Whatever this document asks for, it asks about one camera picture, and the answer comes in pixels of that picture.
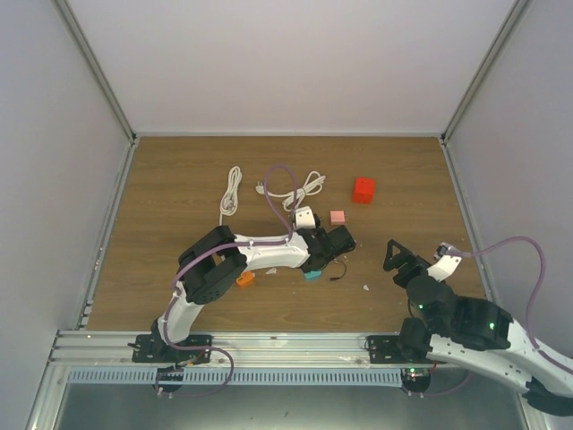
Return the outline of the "teal power strip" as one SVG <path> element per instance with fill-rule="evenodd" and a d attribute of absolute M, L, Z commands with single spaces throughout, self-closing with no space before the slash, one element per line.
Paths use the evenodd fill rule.
<path fill-rule="evenodd" d="M 315 281 L 318 280 L 322 275 L 322 271 L 321 270 L 316 270 L 316 271 L 308 271 L 304 273 L 304 279 L 306 281 Z"/>

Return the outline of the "red charger cube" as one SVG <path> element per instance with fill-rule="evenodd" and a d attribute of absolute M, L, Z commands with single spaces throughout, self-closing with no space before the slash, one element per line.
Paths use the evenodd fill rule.
<path fill-rule="evenodd" d="M 376 181 L 370 177 L 358 176 L 352 192 L 352 202 L 371 204 L 375 194 Z"/>

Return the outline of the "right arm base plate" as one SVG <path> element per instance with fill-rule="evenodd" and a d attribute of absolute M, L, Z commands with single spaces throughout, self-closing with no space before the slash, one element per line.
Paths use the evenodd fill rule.
<path fill-rule="evenodd" d="M 429 365 L 429 344 L 419 340 L 404 340 L 401 335 L 369 335 L 364 349 L 369 362 L 375 365 Z"/>

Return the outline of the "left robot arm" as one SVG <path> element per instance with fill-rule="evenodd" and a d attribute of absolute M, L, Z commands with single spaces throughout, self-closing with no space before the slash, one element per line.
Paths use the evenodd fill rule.
<path fill-rule="evenodd" d="M 355 250 L 344 226 L 299 228 L 283 236 L 235 235 L 228 226 L 212 229 L 180 255 L 172 281 L 172 298 L 153 323 L 146 357 L 173 362 L 202 308 L 223 297 L 247 271 L 284 267 L 303 273 L 321 271 L 339 256 Z"/>

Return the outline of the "pink charger cube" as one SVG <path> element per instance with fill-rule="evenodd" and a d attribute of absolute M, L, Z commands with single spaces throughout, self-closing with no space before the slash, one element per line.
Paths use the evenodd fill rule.
<path fill-rule="evenodd" d="M 344 211 L 331 211 L 329 213 L 330 224 L 332 226 L 345 225 L 347 218 Z"/>

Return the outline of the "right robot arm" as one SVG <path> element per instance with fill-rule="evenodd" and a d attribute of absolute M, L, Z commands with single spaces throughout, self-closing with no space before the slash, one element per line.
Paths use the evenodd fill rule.
<path fill-rule="evenodd" d="M 572 360 L 544 345 L 528 325 L 488 299 L 455 293 L 446 280 L 467 254 L 442 243 L 427 262 L 389 240 L 383 269 L 417 310 L 398 334 L 404 361 L 441 361 L 488 376 L 519 392 L 527 404 L 556 417 L 572 414 Z"/>

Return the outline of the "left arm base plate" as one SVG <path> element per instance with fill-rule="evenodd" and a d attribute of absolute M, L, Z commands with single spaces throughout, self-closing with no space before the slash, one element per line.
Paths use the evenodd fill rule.
<path fill-rule="evenodd" d="M 128 343 L 133 349 L 134 363 L 170 364 L 172 366 L 187 366 L 207 364 L 211 352 L 204 349 L 181 350 L 167 345 L 157 333 L 139 334 L 135 341 Z"/>

